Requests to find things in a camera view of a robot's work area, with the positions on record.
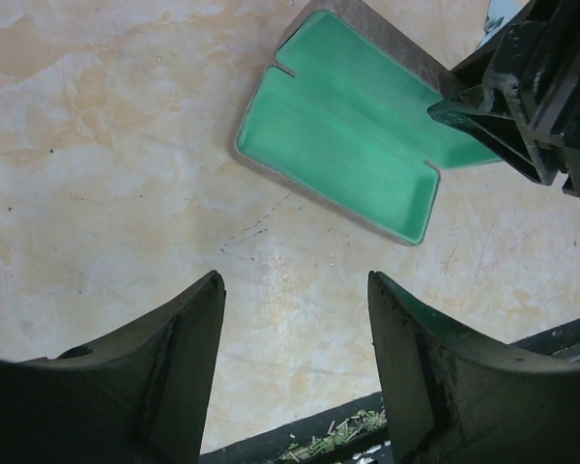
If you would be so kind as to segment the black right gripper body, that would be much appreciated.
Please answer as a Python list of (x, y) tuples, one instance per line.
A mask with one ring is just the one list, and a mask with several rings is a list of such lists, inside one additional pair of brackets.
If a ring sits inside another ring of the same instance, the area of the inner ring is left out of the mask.
[(580, 196), (580, 1), (532, 1), (504, 30), (483, 75), (504, 99), (532, 178)]

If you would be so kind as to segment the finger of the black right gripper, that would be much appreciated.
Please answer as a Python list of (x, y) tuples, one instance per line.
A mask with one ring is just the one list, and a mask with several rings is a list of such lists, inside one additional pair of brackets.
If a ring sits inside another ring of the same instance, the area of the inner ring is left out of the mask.
[(507, 67), (502, 61), (499, 41), (487, 43), (476, 50), (453, 70), (463, 89), (449, 101), (456, 104), (495, 104), (497, 93), (504, 89), (508, 78)]
[(516, 121), (503, 95), (459, 94), (433, 104), (427, 113), (434, 121), (472, 136), (528, 180), (545, 186), (554, 182), (556, 156)]

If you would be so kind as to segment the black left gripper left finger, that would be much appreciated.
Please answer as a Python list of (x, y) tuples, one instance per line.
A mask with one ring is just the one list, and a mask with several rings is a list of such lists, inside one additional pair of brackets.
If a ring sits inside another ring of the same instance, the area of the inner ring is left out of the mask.
[(226, 290), (209, 272), (58, 358), (0, 360), (0, 463), (195, 463)]

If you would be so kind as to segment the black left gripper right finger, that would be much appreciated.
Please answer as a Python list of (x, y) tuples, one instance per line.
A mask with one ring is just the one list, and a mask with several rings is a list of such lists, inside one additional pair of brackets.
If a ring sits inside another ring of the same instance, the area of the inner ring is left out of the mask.
[(580, 463), (580, 319), (506, 344), (368, 278), (397, 463)]

